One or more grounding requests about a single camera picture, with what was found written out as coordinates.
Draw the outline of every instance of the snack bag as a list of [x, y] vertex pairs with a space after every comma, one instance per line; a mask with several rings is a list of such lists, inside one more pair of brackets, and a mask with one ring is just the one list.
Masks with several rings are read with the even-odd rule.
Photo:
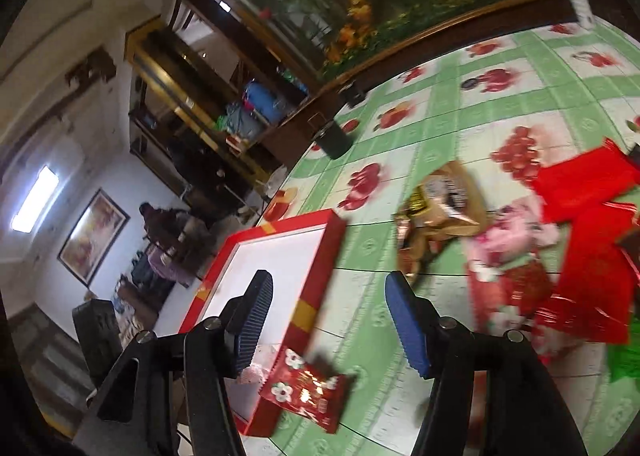
[[418, 272], [456, 236], [483, 231], [486, 205], [476, 183], [457, 160], [418, 184], [394, 216], [398, 270], [414, 283]]
[[533, 316], [538, 306], [551, 295], [554, 287], [537, 255], [524, 265], [504, 271], [502, 276], [510, 284], [510, 305], [518, 308], [525, 317]]
[[583, 214], [640, 183], [640, 171], [611, 139], [601, 147], [543, 167], [532, 188], [543, 201], [543, 223], [559, 223]]
[[536, 315], [541, 325], [594, 342], [626, 343], [636, 277], [614, 243], [634, 225], [636, 206], [601, 203], [574, 219], [553, 294]]
[[470, 261], [467, 276], [476, 331], [497, 336], [520, 329], [553, 288], [537, 256], [503, 273], [481, 261]]
[[280, 350], [260, 396], [282, 409], [311, 419], [329, 434], [338, 429], [346, 375], [325, 378], [295, 351]]
[[560, 236], [558, 227], [554, 223], [540, 224], [540, 211], [535, 195], [505, 205], [487, 230], [466, 242], [467, 258], [496, 267], [534, 247], [553, 245]]

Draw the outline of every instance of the picture frame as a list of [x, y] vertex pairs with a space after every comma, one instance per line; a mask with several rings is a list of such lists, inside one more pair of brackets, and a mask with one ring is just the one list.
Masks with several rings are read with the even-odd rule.
[[58, 261], [88, 288], [128, 221], [129, 215], [98, 189], [66, 237]]

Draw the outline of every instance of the black container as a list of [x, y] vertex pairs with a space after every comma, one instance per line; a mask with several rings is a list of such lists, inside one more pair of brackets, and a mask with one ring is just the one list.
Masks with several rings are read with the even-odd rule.
[[334, 120], [327, 122], [320, 128], [314, 135], [314, 142], [332, 160], [339, 159], [353, 146], [353, 139], [342, 131], [342, 128]]
[[350, 108], [356, 107], [358, 104], [363, 102], [367, 96], [366, 92], [361, 90], [354, 82], [350, 82], [340, 88], [338, 93], [343, 97]]

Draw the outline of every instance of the fluorescent light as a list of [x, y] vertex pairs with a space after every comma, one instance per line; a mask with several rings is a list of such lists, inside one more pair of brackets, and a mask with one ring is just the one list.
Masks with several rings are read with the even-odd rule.
[[11, 228], [18, 232], [31, 232], [57, 186], [58, 177], [45, 165], [38, 174], [38, 179], [33, 184], [27, 198], [22, 202], [18, 214], [11, 220]]

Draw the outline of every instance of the red candy wrapper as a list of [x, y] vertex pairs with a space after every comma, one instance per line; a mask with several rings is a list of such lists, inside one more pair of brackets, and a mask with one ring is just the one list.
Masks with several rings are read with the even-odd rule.
[[295, 351], [280, 351], [260, 396], [311, 419], [329, 434], [338, 429], [347, 385], [345, 375], [325, 378]]
[[573, 221], [558, 285], [536, 312], [537, 324], [590, 341], [626, 343], [636, 278], [615, 242], [636, 225], [635, 214], [635, 205], [607, 202]]
[[519, 329], [551, 294], [553, 287], [536, 256], [504, 273], [471, 261], [467, 274], [476, 330], [497, 336]]
[[640, 183], [640, 171], [611, 139], [573, 159], [540, 169], [532, 180], [543, 198], [543, 223], [571, 220]]

